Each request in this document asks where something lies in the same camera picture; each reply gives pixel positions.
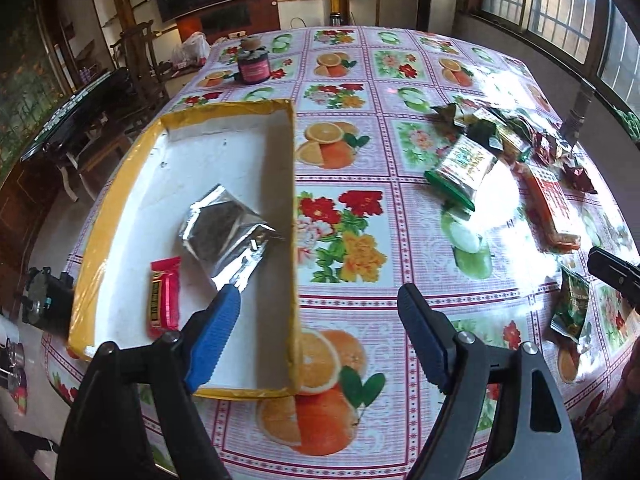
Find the green leaf snack packet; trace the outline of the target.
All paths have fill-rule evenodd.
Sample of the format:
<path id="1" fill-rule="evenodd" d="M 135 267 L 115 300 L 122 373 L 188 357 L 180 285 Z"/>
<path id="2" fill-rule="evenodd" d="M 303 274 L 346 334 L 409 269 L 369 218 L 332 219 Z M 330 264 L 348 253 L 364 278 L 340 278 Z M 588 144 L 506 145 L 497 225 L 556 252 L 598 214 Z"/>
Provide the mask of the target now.
<path id="1" fill-rule="evenodd" d="M 561 266 L 560 294 L 553 307 L 550 328 L 578 344 L 588 311 L 590 284 L 580 274 Z"/>

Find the orange cracker pack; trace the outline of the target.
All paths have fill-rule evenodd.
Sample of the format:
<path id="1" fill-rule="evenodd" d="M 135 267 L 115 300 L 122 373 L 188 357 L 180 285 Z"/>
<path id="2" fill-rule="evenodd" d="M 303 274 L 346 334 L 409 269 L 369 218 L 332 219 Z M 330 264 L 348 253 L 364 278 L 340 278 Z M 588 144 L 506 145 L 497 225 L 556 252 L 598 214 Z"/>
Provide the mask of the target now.
<path id="1" fill-rule="evenodd" d="M 582 238 L 577 217 L 558 177 L 544 167 L 527 162 L 518 164 L 518 172 L 532 196 L 548 244 L 563 252 L 579 249 Z"/>

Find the red small snack packet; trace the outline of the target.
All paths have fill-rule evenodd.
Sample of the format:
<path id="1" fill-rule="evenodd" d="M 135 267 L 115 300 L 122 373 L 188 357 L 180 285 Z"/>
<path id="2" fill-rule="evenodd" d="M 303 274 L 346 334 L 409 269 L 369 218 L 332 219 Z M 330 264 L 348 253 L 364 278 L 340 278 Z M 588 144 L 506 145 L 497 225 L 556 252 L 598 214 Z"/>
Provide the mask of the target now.
<path id="1" fill-rule="evenodd" d="M 152 337 L 179 328 L 180 263 L 179 256 L 151 263 L 148 327 Z"/>

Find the green Weidan cracker pack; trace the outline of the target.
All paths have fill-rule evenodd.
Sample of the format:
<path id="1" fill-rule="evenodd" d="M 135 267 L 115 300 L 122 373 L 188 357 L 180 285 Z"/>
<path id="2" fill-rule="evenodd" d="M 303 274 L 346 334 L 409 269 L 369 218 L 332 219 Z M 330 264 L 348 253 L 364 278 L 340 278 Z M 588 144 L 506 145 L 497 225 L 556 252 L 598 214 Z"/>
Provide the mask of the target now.
<path id="1" fill-rule="evenodd" d="M 475 194 L 494 168 L 497 157 L 480 144 L 460 136 L 448 154 L 424 178 L 458 206 L 475 210 Z"/>

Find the silver foil snack bag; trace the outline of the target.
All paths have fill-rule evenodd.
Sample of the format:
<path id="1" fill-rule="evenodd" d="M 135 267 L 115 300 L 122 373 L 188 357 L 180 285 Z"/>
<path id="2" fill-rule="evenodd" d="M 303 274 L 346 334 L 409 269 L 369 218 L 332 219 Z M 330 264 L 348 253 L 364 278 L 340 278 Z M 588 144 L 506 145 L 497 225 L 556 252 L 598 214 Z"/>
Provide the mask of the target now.
<path id="1" fill-rule="evenodd" d="M 266 220 L 221 184 L 189 207 L 178 237 L 217 290 L 233 285 L 240 292 L 264 258 L 270 240 L 281 239 Z"/>

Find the grey motor on gripper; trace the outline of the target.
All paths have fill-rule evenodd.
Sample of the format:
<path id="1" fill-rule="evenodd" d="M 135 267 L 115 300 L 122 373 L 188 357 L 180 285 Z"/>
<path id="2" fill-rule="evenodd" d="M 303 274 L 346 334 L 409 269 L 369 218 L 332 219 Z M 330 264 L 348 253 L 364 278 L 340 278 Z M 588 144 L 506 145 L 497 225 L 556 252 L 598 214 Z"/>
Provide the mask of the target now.
<path id="1" fill-rule="evenodd" d="M 74 302 L 74 279 L 70 274 L 55 276 L 50 266 L 30 268 L 20 301 L 24 323 L 68 337 Z"/>

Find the wooden stool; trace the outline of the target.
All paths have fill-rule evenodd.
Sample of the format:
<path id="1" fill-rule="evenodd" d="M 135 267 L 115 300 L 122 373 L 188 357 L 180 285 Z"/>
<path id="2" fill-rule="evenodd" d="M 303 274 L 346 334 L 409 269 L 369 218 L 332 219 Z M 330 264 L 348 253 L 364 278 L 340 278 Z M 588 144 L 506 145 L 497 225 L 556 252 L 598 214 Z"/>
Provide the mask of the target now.
<path id="1" fill-rule="evenodd" d="M 70 170 L 73 170 L 89 197 L 92 200 L 96 200 L 100 188 L 94 172 L 104 159 L 113 154 L 118 159 L 122 159 L 130 149 L 131 144 L 131 140 L 125 133 L 116 130 L 104 130 L 91 139 L 78 155 L 67 152 L 62 159 L 55 162 L 55 167 L 61 174 L 63 190 L 67 197 L 73 203 L 77 203 L 79 200 L 78 195 L 70 185 Z"/>

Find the floral fruit tablecloth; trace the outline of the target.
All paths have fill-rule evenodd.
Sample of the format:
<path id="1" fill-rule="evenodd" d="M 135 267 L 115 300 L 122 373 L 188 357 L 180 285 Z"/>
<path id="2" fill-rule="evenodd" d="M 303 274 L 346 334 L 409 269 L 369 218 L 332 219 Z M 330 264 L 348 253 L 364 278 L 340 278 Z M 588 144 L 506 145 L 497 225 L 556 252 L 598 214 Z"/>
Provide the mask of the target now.
<path id="1" fill-rule="evenodd" d="M 582 457 L 606 460 L 608 404 L 639 318 L 588 273 L 587 258 L 594 246 L 632 261 L 639 254 L 587 152 L 575 148 L 597 194 L 578 192 L 554 172 L 582 238 L 571 252 L 548 244 L 518 166 L 497 157 L 474 211 L 424 178 L 461 136 L 435 106 L 522 108 L 556 128 L 558 115 L 526 65 L 408 29 L 299 28 L 265 34 L 262 43 L 268 80 L 236 82 L 239 45 L 227 41 L 160 113 L 275 99 L 290 100 L 294 110 L 302 388 L 255 400 L 196 394 L 210 443 L 230 474 L 408 476 L 444 396 L 426 380 L 398 316 L 397 292 L 407 282 L 485 344 L 514 350 L 533 341 L 558 384 Z M 550 328 L 561 266 L 590 284 L 578 344 Z M 74 400 L 90 359 L 53 336 L 43 348 L 51 386 Z"/>

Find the white box with yellow tape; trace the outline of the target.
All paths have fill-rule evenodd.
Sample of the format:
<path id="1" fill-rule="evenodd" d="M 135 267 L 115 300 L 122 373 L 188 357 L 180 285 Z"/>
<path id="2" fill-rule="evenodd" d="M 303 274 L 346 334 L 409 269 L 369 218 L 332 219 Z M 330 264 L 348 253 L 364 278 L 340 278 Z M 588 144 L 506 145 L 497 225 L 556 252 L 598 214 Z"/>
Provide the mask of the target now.
<path id="1" fill-rule="evenodd" d="M 105 192 L 82 256 L 68 346 L 143 346 L 152 263 L 178 258 L 179 318 L 226 285 L 241 296 L 221 356 L 198 388 L 255 400 L 302 388 L 294 110 L 288 99 L 224 102 L 155 119 Z"/>

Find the dark wooden chair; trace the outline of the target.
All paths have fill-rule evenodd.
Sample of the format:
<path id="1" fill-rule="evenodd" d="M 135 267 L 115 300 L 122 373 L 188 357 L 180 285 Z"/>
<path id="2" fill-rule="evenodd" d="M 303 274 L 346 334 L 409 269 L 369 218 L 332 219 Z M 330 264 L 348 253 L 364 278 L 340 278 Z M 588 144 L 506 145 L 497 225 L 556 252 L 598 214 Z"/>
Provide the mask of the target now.
<path id="1" fill-rule="evenodd" d="M 119 34 L 119 40 L 111 45 L 115 60 L 124 60 L 134 92 L 149 118 L 169 101 L 155 56 L 152 25 L 153 21 L 147 21 L 126 28 Z"/>

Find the black glossy side table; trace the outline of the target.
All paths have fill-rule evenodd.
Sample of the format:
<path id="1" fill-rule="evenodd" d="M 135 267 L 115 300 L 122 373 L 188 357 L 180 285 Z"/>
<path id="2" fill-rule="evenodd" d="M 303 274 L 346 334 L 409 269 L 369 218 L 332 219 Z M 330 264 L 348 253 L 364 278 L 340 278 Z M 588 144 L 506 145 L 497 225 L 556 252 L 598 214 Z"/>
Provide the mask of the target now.
<path id="1" fill-rule="evenodd" d="M 126 67 L 99 76 L 53 113 L 24 149 L 20 162 L 64 153 L 103 114 L 113 113 L 127 101 L 129 88 Z"/>

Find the pink jar with black lid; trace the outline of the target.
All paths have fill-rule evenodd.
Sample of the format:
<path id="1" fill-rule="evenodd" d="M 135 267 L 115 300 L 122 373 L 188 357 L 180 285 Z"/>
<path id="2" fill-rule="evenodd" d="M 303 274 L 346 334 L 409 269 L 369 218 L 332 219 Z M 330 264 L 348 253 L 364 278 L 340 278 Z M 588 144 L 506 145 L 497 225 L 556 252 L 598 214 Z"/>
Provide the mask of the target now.
<path id="1" fill-rule="evenodd" d="M 271 76 L 268 50 L 259 37 L 246 36 L 240 40 L 236 62 L 243 84 L 260 84 Z"/>

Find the white plastic bag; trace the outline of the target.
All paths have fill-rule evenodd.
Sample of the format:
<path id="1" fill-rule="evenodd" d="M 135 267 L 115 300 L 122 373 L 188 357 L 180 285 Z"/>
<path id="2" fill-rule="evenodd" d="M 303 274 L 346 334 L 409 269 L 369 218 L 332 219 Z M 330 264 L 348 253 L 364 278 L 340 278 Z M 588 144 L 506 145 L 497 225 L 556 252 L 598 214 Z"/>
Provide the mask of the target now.
<path id="1" fill-rule="evenodd" d="M 204 32 L 194 32 L 182 44 L 174 47 L 170 62 L 177 70 L 191 66 L 202 66 L 206 63 L 209 53 L 210 44 Z"/>

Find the red TV cabinet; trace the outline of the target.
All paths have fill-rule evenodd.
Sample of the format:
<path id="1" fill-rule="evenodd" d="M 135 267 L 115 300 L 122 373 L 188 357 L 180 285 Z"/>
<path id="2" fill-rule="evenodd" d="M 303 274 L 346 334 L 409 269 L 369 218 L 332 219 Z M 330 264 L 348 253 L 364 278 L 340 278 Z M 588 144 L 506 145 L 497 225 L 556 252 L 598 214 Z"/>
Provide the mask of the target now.
<path id="1" fill-rule="evenodd" d="M 236 32 L 255 35 L 281 28 L 277 0 L 228 0 L 177 18 L 176 25 L 182 41 L 202 32 L 209 44 Z"/>

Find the floral wall painting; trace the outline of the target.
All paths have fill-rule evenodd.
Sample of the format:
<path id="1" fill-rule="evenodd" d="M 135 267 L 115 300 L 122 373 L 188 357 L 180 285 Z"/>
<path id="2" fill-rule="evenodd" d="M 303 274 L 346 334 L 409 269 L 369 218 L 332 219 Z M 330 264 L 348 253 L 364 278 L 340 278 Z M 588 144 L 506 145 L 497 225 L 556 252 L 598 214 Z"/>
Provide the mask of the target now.
<path id="1" fill-rule="evenodd" d="M 62 103 L 35 0 L 1 1 L 1 175 Z"/>

